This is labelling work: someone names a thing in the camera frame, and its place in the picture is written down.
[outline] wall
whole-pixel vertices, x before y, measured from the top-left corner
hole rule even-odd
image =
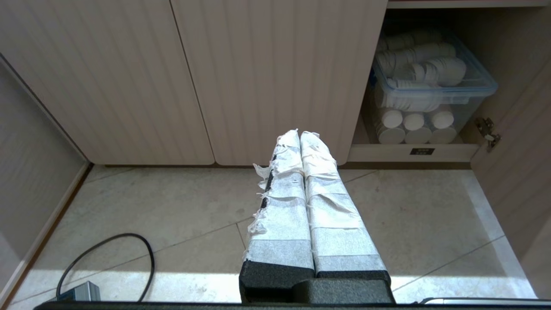
[[[0,305],[86,165],[0,63]]]

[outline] clear plastic container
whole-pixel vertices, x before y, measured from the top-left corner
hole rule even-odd
[[[426,114],[438,109],[440,105],[447,105],[440,108],[449,109],[452,112],[452,125],[459,132],[482,100],[496,92],[498,84],[452,32],[442,28],[430,28],[436,29],[442,34],[441,42],[451,44],[455,48],[455,57],[459,58],[457,61],[464,62],[464,65],[462,63],[456,65],[463,70],[461,72],[464,74],[463,78],[453,81],[451,84],[455,84],[454,86],[443,86],[443,84],[450,84],[449,78],[444,77],[447,78],[447,83],[437,83],[437,77],[433,78],[433,81],[429,78],[429,76],[434,76],[429,69],[434,70],[436,66],[441,65],[440,62],[435,61],[435,58],[415,62],[418,64],[415,66],[412,66],[408,59],[406,65],[400,63],[399,66],[389,70],[388,59],[393,58],[376,56],[373,63],[376,77],[375,104],[379,108],[393,108],[405,112],[424,112]],[[402,54],[406,54],[402,58],[411,58],[407,56],[415,54],[411,52],[412,48],[414,47],[410,46],[401,50]],[[385,72],[387,74],[392,72],[393,76],[388,76]],[[402,77],[409,77],[409,80],[400,79]]]

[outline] small device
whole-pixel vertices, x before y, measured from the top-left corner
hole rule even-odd
[[[100,288],[88,281],[48,301],[100,301]]]

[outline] open cabinet door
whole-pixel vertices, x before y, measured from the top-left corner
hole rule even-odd
[[[482,146],[471,161],[539,298],[551,298],[550,84],[551,57],[495,124],[493,134],[501,140],[490,152]],[[493,110],[503,111],[497,105]]]

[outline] baseboard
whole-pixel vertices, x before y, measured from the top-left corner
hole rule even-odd
[[[17,266],[15,272],[13,272],[12,277],[9,279],[8,283],[0,293],[0,308],[2,310],[8,307],[9,303],[15,296],[17,289],[25,279],[29,270],[33,267],[38,256],[42,252],[42,249],[44,249],[44,246],[50,239],[53,231],[56,229],[58,223],[65,214],[65,211],[67,211],[67,208],[73,201],[82,184],[84,183],[84,180],[86,179],[86,176],[92,169],[93,165],[94,164],[88,162],[83,164],[78,174],[71,182],[71,185],[63,195],[60,203],[56,206],[52,215],[48,218],[48,220],[42,227],[31,248],[23,258],[21,263],[19,263],[19,266]]]

